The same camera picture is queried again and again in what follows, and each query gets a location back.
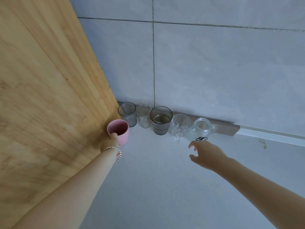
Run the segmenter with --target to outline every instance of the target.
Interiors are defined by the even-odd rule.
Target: wooden board
[[[0,225],[98,153],[118,104],[69,0],[0,0]]]

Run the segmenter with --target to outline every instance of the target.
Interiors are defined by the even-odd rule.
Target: white countertop
[[[305,147],[213,134],[209,141],[248,168],[305,197]],[[130,128],[128,143],[81,228],[274,228],[234,187],[190,161],[189,141]]]

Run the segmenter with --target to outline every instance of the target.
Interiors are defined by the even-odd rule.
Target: person's left hand
[[[117,134],[115,132],[113,132],[110,135],[110,140],[105,141],[104,143],[101,144],[101,152],[107,148],[107,147],[121,147],[121,145],[119,144],[119,140],[117,139]]]

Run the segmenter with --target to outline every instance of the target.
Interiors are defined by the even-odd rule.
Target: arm
[[[119,147],[113,133],[109,146]],[[94,158],[80,172],[31,209],[13,229],[77,229],[84,219],[98,189],[116,161],[118,150],[107,149]]]
[[[226,179],[277,229],[305,228],[305,198],[228,158],[207,141],[192,141],[192,147],[198,152],[198,157],[190,155],[194,163]]]

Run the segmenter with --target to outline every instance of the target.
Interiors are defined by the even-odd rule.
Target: person's left arm
[[[119,147],[117,134],[101,146]],[[13,229],[77,229],[82,223],[97,191],[116,162],[119,150],[107,149],[80,172],[32,208]]]

